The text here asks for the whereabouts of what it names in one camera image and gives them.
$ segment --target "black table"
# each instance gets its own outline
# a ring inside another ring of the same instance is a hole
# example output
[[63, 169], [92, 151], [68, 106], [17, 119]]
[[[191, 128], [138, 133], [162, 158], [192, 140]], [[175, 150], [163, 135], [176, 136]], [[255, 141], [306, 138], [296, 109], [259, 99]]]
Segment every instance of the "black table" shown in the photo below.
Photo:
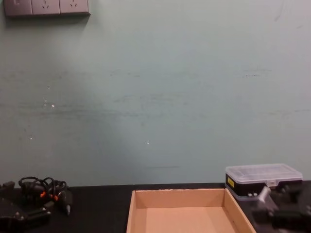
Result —
[[[28, 230], [26, 233], [125, 233], [133, 190], [224, 187], [224, 183], [72, 187], [74, 203], [71, 215], [67, 217], [55, 208], [48, 225]], [[20, 204], [20, 197], [20, 190], [15, 189], [8, 198]], [[247, 202], [239, 204], [253, 222], [250, 205]]]

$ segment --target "painted wall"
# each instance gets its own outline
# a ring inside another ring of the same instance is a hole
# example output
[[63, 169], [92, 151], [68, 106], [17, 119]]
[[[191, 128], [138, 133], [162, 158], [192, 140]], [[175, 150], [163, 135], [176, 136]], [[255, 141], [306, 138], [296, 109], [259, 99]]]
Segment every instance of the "painted wall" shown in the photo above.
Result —
[[90, 18], [0, 17], [0, 181], [311, 179], [309, 0], [91, 0]]

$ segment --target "cardboard box tray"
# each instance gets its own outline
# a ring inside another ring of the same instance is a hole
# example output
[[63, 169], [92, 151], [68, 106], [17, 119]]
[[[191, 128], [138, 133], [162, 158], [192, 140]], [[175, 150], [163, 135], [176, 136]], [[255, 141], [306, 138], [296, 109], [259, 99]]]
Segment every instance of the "cardboard box tray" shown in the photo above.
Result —
[[255, 233], [227, 189], [133, 191], [127, 233]]

